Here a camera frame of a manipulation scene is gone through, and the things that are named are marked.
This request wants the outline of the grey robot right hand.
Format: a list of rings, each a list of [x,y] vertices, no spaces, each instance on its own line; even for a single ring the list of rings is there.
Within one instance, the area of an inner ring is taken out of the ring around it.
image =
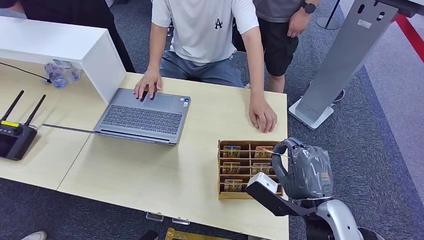
[[[333,174],[326,150],[289,137],[272,149],[271,165],[292,200],[331,198]]]

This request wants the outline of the seated person's left hand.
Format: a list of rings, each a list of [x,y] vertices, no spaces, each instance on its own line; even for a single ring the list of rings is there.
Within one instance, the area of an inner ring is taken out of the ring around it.
[[[261,133],[271,133],[277,124],[277,115],[263,95],[250,95],[249,118]]]

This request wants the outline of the standing person's hand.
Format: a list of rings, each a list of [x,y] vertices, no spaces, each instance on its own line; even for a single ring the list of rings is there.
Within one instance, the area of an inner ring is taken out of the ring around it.
[[[306,13],[304,8],[300,8],[289,19],[287,36],[298,37],[306,29],[310,18],[310,14]]]

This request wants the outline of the seated person's right hand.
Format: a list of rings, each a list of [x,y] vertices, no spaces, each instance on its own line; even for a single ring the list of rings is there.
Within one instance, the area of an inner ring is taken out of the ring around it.
[[[142,99],[144,92],[151,100],[157,91],[163,88],[163,80],[159,69],[148,69],[143,77],[138,81],[133,89],[133,94],[137,99]]]

